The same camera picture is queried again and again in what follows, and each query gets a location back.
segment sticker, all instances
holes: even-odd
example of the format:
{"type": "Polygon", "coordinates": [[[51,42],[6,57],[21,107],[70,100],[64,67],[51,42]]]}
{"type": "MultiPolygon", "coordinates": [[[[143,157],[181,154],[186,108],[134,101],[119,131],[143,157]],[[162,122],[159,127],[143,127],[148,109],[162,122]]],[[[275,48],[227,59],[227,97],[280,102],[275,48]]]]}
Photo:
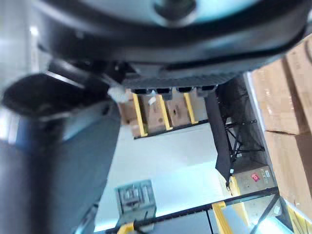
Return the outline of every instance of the sticker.
{"type": "Polygon", "coordinates": [[[154,102],[156,102],[156,97],[149,99],[148,104],[151,106],[154,102]]]}
{"type": "Polygon", "coordinates": [[[275,206],[274,213],[278,215],[280,209],[281,208],[279,206],[275,206]]]}
{"type": "Polygon", "coordinates": [[[269,171],[265,171],[265,175],[267,176],[267,178],[270,178],[270,172],[269,171]]]}
{"type": "Polygon", "coordinates": [[[260,169],[260,171],[261,171],[261,174],[262,174],[262,177],[263,177],[264,183],[265,183],[265,184],[268,184],[268,183],[269,183],[269,181],[268,181],[268,178],[266,177],[266,173],[264,172],[264,170],[263,170],[263,169],[260,169]]]}
{"type": "Polygon", "coordinates": [[[256,173],[252,174],[252,178],[255,182],[257,182],[258,180],[260,180],[259,176],[256,173]]]}

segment red label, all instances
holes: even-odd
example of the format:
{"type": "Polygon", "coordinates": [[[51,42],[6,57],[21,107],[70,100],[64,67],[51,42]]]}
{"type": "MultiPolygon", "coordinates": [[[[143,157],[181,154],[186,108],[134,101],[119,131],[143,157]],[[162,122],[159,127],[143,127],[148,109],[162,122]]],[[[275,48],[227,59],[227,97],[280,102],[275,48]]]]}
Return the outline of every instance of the red label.
{"type": "Polygon", "coordinates": [[[260,180],[259,176],[256,173],[252,174],[252,178],[255,182],[257,182],[258,180],[260,180]]]}

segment white paper label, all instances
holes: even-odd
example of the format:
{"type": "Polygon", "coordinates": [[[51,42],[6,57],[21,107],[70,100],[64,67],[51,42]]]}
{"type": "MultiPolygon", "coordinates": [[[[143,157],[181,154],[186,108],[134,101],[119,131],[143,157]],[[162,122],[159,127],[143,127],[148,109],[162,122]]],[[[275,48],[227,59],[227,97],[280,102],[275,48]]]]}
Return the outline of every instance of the white paper label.
{"type": "Polygon", "coordinates": [[[279,206],[275,206],[274,213],[278,215],[280,209],[281,208],[279,206]]]}
{"type": "Polygon", "coordinates": [[[267,176],[267,178],[270,177],[270,172],[269,171],[265,171],[265,175],[267,176]]]}
{"type": "Polygon", "coordinates": [[[151,106],[154,102],[156,102],[156,97],[149,99],[148,104],[151,106]]]}

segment black cable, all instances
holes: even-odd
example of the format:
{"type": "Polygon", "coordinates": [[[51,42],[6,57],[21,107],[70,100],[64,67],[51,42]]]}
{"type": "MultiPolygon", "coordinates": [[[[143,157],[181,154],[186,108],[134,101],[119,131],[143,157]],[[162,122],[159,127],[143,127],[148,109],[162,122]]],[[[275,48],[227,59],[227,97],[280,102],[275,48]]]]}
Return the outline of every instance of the black cable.
{"type": "Polygon", "coordinates": [[[211,221],[210,221],[210,218],[209,218],[208,211],[206,211],[206,215],[207,215],[207,218],[208,218],[208,222],[209,222],[211,234],[214,234],[213,227],[212,227],[212,225],[211,225],[211,221]]]}

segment fluorescent light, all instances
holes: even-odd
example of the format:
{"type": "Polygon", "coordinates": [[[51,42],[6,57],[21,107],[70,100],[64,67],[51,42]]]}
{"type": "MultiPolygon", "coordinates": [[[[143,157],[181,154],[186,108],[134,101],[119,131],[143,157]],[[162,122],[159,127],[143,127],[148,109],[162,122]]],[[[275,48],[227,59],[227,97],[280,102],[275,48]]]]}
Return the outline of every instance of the fluorescent light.
{"type": "Polygon", "coordinates": [[[39,30],[36,26],[32,25],[29,27],[29,31],[31,33],[31,35],[33,35],[34,37],[39,36],[39,30]]]}
{"type": "Polygon", "coordinates": [[[263,220],[257,230],[257,234],[291,234],[282,223],[280,223],[275,217],[266,218],[263,220]]]}
{"type": "Polygon", "coordinates": [[[100,225],[100,226],[96,226],[96,228],[94,229],[94,232],[102,232],[104,230],[110,229],[110,228],[114,228],[116,226],[116,221],[115,222],[110,222],[110,223],[105,223],[104,225],[100,225]]]}

